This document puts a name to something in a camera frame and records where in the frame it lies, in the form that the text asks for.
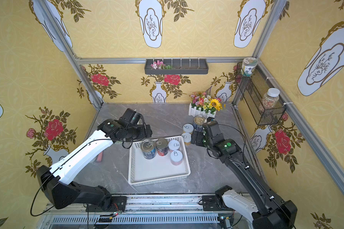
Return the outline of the blue labelled tin can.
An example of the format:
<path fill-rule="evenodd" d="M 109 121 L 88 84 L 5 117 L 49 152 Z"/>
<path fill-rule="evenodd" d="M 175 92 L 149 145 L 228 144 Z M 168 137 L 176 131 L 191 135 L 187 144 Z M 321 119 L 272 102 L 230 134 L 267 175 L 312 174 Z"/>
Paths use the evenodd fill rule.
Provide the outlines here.
<path fill-rule="evenodd" d="M 152 140 L 144 140 L 142 141 L 140 145 L 140 149 L 143 153 L 143 156 L 146 159 L 153 159 L 157 152 L 156 152 L 156 147 L 155 147 L 155 142 Z"/>

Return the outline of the red labelled tin can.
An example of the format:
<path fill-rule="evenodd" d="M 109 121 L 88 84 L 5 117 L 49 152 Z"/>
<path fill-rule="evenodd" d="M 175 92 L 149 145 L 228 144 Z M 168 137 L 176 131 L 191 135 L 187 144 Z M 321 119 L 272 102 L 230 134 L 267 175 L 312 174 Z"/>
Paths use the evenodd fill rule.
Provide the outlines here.
<path fill-rule="evenodd" d="M 166 156 L 168 154 L 168 142 L 165 138 L 157 139 L 155 143 L 155 147 L 156 147 L 158 155 Z"/>

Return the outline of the pink small can front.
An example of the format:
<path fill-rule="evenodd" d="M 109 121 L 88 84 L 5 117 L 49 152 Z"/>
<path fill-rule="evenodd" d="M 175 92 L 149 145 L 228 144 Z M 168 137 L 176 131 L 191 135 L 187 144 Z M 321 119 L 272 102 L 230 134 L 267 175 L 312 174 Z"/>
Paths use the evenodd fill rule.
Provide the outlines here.
<path fill-rule="evenodd" d="M 173 152 L 180 149 L 180 143 L 178 140 L 171 140 L 168 143 L 169 152 Z"/>

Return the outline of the pink small can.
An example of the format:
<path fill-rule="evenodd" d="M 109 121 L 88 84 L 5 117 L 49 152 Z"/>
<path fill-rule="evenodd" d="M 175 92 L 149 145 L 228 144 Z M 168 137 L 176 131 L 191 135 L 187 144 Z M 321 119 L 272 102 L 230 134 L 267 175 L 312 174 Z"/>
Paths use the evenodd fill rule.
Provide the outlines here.
<path fill-rule="evenodd" d="M 180 143 L 178 140 L 171 140 L 168 143 L 169 152 L 173 152 L 180 149 Z"/>
<path fill-rule="evenodd" d="M 171 160 L 171 163 L 174 165 L 174 166 L 178 166 L 182 163 L 183 161 L 183 154 L 181 151 L 179 150 L 174 150 L 171 152 L 170 154 L 170 160 Z"/>

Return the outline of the pink small can back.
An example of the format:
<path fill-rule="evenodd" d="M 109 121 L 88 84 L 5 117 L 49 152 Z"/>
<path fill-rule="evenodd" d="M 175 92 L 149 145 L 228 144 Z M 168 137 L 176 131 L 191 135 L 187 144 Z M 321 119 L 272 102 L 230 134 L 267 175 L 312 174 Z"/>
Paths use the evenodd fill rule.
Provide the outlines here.
<path fill-rule="evenodd" d="M 170 154 L 170 160 L 171 160 L 171 163 L 174 165 L 174 166 L 178 166 L 182 163 L 183 161 L 183 154 L 181 151 L 179 150 L 174 150 L 171 152 Z"/>

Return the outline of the white plastic basket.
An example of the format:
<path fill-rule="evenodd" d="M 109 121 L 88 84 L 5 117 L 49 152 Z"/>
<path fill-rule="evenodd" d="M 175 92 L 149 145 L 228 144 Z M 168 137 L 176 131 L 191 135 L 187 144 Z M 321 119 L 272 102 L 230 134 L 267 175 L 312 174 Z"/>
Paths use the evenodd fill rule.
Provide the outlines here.
<path fill-rule="evenodd" d="M 179 142 L 182 162 L 174 165 L 170 155 L 156 155 L 146 159 L 141 150 L 141 142 L 134 142 L 130 148 L 128 183 L 132 186 L 143 186 L 177 179 L 187 178 L 191 174 L 186 148 L 181 135 L 166 137 L 169 142 Z"/>

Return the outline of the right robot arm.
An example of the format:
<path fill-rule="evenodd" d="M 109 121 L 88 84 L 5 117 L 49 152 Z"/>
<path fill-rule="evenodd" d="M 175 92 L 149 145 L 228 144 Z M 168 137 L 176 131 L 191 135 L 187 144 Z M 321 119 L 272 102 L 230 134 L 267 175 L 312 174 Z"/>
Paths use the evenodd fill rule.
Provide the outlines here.
<path fill-rule="evenodd" d="M 251 200 L 225 186 L 216 191 L 218 202 L 234 209 L 251 222 L 255 229 L 293 229 L 297 207 L 284 201 L 256 172 L 233 139 L 225 139 L 220 124 L 213 118 L 203 123 L 198 134 L 199 145 L 205 147 L 210 157 L 220 160 L 239 179 Z"/>

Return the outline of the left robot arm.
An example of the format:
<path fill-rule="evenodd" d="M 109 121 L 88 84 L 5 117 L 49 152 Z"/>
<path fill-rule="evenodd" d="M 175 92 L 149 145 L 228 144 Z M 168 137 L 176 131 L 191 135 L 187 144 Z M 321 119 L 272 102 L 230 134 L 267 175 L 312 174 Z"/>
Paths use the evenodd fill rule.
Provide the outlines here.
<path fill-rule="evenodd" d="M 133 144 L 152 136 L 142 114 L 128 108 L 118 120 L 107 119 L 78 148 L 50 167 L 41 166 L 36 174 L 42 191 L 57 210 L 71 204 L 93 206 L 100 211 L 123 211 L 126 197 L 113 198 L 102 186 L 74 182 L 78 173 L 115 142 Z"/>

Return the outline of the blue can near flowers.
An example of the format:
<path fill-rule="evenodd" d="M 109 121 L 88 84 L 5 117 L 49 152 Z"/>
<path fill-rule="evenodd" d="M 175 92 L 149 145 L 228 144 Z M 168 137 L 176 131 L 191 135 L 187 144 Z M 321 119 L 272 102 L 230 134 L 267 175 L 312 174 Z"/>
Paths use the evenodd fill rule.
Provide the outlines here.
<path fill-rule="evenodd" d="M 193 127 L 194 130 L 198 131 L 198 132 L 202 132 L 203 131 L 203 124 L 206 123 L 206 118 L 203 117 L 202 115 L 197 115 L 194 117 L 193 120 Z"/>

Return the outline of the yellow small can back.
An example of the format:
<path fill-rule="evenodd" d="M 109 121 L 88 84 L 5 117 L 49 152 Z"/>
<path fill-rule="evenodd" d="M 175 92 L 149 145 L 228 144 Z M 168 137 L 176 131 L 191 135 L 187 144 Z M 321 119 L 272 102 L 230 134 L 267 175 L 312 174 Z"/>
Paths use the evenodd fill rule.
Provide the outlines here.
<path fill-rule="evenodd" d="M 183 132 L 192 134 L 194 132 L 194 127 L 191 124 L 185 124 L 183 125 Z"/>

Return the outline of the flower box white fence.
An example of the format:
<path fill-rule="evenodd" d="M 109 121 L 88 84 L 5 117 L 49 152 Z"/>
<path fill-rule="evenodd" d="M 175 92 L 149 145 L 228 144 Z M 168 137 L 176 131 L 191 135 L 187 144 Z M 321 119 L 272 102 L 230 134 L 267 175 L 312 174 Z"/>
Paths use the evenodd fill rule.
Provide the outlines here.
<path fill-rule="evenodd" d="M 215 118 L 218 111 L 222 110 L 222 100 L 209 95 L 207 92 L 194 92 L 190 95 L 189 116 L 202 115 L 204 118 Z"/>

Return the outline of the purple small object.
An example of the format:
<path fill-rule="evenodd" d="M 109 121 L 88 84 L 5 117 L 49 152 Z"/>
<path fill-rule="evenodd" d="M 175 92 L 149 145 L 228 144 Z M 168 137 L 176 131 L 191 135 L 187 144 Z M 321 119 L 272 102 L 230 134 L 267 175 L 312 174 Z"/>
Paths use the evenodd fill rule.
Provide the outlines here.
<path fill-rule="evenodd" d="M 99 153 L 96 157 L 96 162 L 97 163 L 100 163 L 102 162 L 102 159 L 103 159 L 103 152 Z"/>

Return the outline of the clear jar white lid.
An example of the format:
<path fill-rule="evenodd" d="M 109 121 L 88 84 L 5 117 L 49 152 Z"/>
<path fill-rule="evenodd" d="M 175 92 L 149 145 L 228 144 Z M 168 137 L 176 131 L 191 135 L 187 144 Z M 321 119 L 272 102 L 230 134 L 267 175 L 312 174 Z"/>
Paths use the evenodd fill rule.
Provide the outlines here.
<path fill-rule="evenodd" d="M 272 109 L 279 100 L 280 90 L 277 88 L 269 88 L 266 94 L 262 97 L 260 110 L 264 112 L 267 109 Z"/>

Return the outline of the pink artificial flowers on shelf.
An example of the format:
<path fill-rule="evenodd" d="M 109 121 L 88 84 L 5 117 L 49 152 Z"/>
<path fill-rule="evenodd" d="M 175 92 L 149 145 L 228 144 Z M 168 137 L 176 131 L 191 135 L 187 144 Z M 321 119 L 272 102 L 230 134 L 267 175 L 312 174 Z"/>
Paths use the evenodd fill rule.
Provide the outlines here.
<path fill-rule="evenodd" d="M 172 69 L 172 66 L 166 65 L 163 61 L 157 60 L 156 62 L 153 62 L 151 64 L 151 68 L 155 70 L 158 70 L 158 69 L 168 70 L 168 69 Z"/>

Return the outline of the patterned jar on rack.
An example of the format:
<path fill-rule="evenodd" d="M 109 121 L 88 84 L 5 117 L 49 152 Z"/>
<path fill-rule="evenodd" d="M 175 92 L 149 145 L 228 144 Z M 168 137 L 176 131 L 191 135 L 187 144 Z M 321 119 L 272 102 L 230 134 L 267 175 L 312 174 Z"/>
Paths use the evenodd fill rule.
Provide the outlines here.
<path fill-rule="evenodd" d="M 241 74 L 247 77 L 252 76 L 258 65 L 258 59 L 254 57 L 244 58 L 241 65 Z"/>

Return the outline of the grey wall shelf tray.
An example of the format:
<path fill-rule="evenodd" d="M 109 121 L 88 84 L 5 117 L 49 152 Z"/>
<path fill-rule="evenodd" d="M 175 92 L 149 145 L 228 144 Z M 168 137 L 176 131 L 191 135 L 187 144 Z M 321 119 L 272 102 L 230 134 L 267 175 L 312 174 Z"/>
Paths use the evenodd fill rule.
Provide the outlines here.
<path fill-rule="evenodd" d="M 151 64 L 157 60 L 163 61 L 166 65 L 171 65 L 172 69 L 152 69 Z M 144 71 L 147 75 L 193 75 L 193 74 L 208 74 L 209 66 L 207 60 L 204 58 L 152 58 L 146 59 Z"/>

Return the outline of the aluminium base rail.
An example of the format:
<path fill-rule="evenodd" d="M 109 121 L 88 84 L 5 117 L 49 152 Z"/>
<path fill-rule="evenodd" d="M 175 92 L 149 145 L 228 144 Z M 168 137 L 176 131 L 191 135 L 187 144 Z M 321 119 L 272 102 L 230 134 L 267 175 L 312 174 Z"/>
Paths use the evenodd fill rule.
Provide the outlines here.
<path fill-rule="evenodd" d="M 37 224 L 38 229 L 76 228 L 105 229 L 108 226 L 210 224 L 222 229 L 292 229 L 289 214 L 274 197 L 267 215 L 259 213 L 252 198 L 232 190 L 223 195 L 151 194 L 114 195 L 114 205 L 108 210 L 90 204 L 72 204 L 57 210 L 47 205 Z"/>

